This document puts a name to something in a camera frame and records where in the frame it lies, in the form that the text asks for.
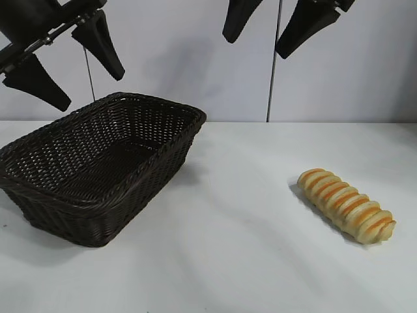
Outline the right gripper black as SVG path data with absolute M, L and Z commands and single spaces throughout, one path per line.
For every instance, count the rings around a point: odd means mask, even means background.
M 276 43 L 276 52 L 286 59 L 300 45 L 340 17 L 336 8 L 348 12 L 355 0 L 299 0 Z

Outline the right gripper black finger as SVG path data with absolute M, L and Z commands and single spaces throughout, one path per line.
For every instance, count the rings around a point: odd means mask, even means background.
M 228 43 L 234 43 L 261 0 L 229 0 L 222 35 Z

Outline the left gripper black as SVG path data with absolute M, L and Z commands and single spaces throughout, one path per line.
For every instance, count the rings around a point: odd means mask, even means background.
M 117 81 L 125 69 L 110 37 L 105 1 L 1 1 L 1 33 L 10 43 L 1 49 L 3 84 L 47 102 L 60 111 L 71 104 L 33 52 L 50 45 L 71 27 L 72 38 L 93 54 Z

